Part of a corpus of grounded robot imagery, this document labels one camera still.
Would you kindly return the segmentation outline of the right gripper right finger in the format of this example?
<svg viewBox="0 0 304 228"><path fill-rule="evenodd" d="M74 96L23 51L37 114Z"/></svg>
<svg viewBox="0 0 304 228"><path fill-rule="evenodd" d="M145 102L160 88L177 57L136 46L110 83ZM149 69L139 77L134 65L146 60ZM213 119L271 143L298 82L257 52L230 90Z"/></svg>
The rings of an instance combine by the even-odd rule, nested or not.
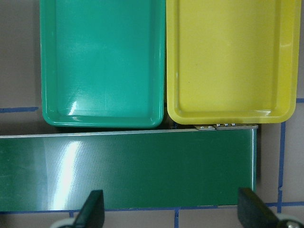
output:
<svg viewBox="0 0 304 228"><path fill-rule="evenodd" d="M250 189L238 189L238 220L244 228L276 228L277 216Z"/></svg>

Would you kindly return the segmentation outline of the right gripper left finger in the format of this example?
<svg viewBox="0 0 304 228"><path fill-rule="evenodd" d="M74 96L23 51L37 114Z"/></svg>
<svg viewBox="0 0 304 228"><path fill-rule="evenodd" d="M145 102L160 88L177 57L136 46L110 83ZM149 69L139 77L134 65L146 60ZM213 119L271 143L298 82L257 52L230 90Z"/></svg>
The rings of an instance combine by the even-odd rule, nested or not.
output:
<svg viewBox="0 0 304 228"><path fill-rule="evenodd" d="M78 216L72 224L73 228L102 228L105 222L104 195L102 190L90 192Z"/></svg>

